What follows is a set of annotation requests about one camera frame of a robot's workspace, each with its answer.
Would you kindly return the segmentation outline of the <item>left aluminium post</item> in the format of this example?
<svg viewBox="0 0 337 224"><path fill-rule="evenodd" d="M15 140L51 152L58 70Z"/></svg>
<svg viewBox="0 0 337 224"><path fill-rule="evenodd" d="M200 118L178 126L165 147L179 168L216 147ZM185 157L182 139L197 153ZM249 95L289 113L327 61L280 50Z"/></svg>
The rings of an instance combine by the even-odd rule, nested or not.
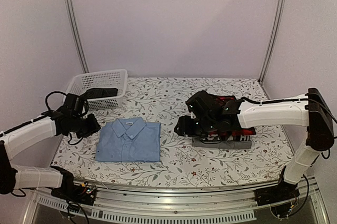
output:
<svg viewBox="0 0 337 224"><path fill-rule="evenodd" d="M68 20L69 20L78 60L80 62L82 72L88 73L89 68L88 68L86 58L85 58L85 54L84 54L84 50L83 50L83 46L81 42L81 37L80 37L80 32L77 26L73 0L64 0L64 1L65 1L65 7L66 7L67 15L68 15Z"/></svg>

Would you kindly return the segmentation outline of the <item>grey shirt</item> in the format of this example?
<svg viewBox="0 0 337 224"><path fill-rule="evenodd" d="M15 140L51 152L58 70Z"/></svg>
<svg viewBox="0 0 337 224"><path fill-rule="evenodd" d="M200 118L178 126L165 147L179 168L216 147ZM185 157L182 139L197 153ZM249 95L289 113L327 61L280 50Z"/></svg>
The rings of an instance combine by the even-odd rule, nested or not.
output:
<svg viewBox="0 0 337 224"><path fill-rule="evenodd" d="M211 149L226 149L226 150L244 150L252 147L251 141L221 141L213 143L205 143L197 138L192 138L192 146Z"/></svg>

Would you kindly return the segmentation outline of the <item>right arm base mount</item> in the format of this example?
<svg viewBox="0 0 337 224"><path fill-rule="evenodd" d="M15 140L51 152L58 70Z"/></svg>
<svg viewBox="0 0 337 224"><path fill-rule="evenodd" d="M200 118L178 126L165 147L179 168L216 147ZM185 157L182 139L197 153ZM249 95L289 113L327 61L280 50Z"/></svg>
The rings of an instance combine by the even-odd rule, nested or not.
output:
<svg viewBox="0 0 337 224"><path fill-rule="evenodd" d="M289 184L284 181L285 168L282 169L276 185L256 189L254 191L255 201L258 206L265 206L286 201L284 204L271 207L271 213L279 218L288 218L295 207L300 195L296 184Z"/></svg>

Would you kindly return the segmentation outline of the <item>aluminium front rail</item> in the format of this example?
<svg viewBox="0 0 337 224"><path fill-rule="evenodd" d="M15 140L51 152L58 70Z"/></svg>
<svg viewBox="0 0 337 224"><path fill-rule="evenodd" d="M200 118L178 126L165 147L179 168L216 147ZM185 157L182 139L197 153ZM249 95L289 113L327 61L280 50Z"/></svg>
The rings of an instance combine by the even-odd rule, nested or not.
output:
<svg viewBox="0 0 337 224"><path fill-rule="evenodd" d="M286 201L258 205L254 192L272 182L211 188L146 188L98 184L91 206L70 210L48 189L28 195L23 223L331 223L315 177L299 183L294 215L274 216Z"/></svg>

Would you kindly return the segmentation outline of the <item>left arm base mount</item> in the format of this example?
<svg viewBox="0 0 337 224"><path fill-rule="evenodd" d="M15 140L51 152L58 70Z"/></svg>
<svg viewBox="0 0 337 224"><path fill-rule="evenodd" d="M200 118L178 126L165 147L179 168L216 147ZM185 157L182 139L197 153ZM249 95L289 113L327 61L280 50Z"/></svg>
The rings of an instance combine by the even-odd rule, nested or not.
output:
<svg viewBox="0 0 337 224"><path fill-rule="evenodd" d="M71 200L79 204L93 206L96 198L96 188L89 186L87 182L75 184L74 176L71 172L57 166L51 166L62 175L60 187L51 190L51 196Z"/></svg>

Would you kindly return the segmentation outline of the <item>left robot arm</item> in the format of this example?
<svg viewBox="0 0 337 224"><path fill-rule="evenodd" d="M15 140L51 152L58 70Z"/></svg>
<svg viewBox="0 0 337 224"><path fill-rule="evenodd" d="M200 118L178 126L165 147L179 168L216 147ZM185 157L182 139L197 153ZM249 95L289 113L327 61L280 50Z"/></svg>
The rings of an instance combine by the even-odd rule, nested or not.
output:
<svg viewBox="0 0 337 224"><path fill-rule="evenodd" d="M13 165L11 160L33 145L59 135L81 140L98 132L101 127L90 114L86 99L64 94L64 103L57 110L47 108L40 116L1 132L1 194L19 189L50 188L55 197L73 200L78 196L74 176L67 170Z"/></svg>

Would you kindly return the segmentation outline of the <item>dark shirt in basket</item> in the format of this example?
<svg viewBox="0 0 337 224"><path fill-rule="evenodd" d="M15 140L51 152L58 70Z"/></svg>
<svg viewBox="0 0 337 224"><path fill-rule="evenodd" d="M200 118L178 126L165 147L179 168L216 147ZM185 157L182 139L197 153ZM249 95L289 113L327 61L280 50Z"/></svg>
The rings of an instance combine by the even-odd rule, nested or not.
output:
<svg viewBox="0 0 337 224"><path fill-rule="evenodd" d="M115 97L118 94L117 88L91 88L81 94L81 98L89 99L101 99Z"/></svg>

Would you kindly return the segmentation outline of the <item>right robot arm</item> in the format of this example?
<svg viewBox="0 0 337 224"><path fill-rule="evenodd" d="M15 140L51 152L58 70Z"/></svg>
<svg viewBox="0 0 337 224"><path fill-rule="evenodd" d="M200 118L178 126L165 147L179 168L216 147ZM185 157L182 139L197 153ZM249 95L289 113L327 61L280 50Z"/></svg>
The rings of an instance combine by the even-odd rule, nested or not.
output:
<svg viewBox="0 0 337 224"><path fill-rule="evenodd" d="M307 136L285 166L279 184L272 190L277 201L293 191L318 156L335 143L332 115L321 93L309 88L306 94L287 99L254 101L246 97L218 96L199 91L186 102L190 115L181 116L174 128L179 136L206 139L213 136L252 135L257 126L296 125Z"/></svg>

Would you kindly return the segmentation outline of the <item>black shirt white letters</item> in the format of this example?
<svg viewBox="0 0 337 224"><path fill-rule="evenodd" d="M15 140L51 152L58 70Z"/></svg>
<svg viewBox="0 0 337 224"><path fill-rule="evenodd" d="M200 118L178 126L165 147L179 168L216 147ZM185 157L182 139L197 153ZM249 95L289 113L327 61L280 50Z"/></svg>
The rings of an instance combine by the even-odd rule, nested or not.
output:
<svg viewBox="0 0 337 224"><path fill-rule="evenodd" d="M221 142L247 142L250 141L249 135L214 135L206 138L200 138L202 143L216 144Z"/></svg>

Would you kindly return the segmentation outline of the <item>right aluminium post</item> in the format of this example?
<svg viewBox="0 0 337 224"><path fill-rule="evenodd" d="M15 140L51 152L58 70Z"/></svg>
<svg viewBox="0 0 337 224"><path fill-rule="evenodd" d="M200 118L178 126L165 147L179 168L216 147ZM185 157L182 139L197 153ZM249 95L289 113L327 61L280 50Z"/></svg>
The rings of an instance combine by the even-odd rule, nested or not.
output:
<svg viewBox="0 0 337 224"><path fill-rule="evenodd" d="M271 35L269 38L269 42L268 42L267 49L266 49L266 55L265 55L262 68L260 71L260 76L259 76L259 83L261 85L263 85L266 79L267 72L268 72L268 69L271 63L274 47L275 47L276 40L277 40L277 35L279 32L279 28L280 28L280 24L282 20L284 4L285 4L285 0L277 0L273 25L271 29Z"/></svg>

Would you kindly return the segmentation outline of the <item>white plastic basket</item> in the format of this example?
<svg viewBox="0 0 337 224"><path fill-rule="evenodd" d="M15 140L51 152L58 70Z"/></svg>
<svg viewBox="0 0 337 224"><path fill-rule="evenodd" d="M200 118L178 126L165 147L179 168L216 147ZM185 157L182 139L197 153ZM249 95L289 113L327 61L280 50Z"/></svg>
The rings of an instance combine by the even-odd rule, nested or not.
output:
<svg viewBox="0 0 337 224"><path fill-rule="evenodd" d="M82 95L92 88L117 89L117 96L88 100L89 110L121 108L127 89L128 72L125 69L80 74L72 78L66 93Z"/></svg>

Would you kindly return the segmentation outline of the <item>aluminium post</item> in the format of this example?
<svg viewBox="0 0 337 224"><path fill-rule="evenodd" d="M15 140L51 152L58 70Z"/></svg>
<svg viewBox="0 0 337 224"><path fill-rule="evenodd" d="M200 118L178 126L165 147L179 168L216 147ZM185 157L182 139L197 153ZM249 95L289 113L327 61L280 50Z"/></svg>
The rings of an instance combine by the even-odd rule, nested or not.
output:
<svg viewBox="0 0 337 224"><path fill-rule="evenodd" d="M274 47L275 47L276 40L277 40L277 35L279 32L279 28L280 28L280 24L282 20L284 4L285 4L285 0L277 0L273 25L271 29L271 35L269 38L269 42L268 42L267 49L266 49L266 55L265 55L262 68L260 71L260 76L259 76L259 83L261 85L263 85L266 79L267 72L268 72L268 69L271 63Z"/></svg>
<svg viewBox="0 0 337 224"><path fill-rule="evenodd" d="M85 54L84 54L84 50L83 50L83 46L81 42L81 37L80 37L80 32L77 26L73 0L64 0L64 1L65 1L65 7L66 7L67 15L68 15L68 20L69 20L78 60L80 62L82 72L88 73L89 68L88 68L86 58L85 58Z"/></svg>

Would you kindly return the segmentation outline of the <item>red black plaid shirt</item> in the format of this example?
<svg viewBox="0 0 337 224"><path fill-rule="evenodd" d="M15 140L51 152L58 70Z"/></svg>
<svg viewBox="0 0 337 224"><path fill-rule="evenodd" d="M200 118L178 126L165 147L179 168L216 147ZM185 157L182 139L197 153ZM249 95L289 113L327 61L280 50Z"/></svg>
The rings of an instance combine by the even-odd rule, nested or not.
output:
<svg viewBox="0 0 337 224"><path fill-rule="evenodd" d="M225 136L256 135L254 127L244 128L239 123L239 107L243 103L235 96L210 97L205 104L210 104L199 120L199 126L208 135L219 134Z"/></svg>

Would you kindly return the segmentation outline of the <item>light blue long sleeve shirt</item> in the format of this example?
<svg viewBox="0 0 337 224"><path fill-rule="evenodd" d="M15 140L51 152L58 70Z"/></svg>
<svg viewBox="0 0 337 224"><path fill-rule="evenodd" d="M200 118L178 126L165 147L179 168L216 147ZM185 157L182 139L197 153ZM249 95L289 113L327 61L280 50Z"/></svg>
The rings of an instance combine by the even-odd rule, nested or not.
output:
<svg viewBox="0 0 337 224"><path fill-rule="evenodd" d="M159 162L161 124L142 117L116 119L100 130L95 160L99 162Z"/></svg>

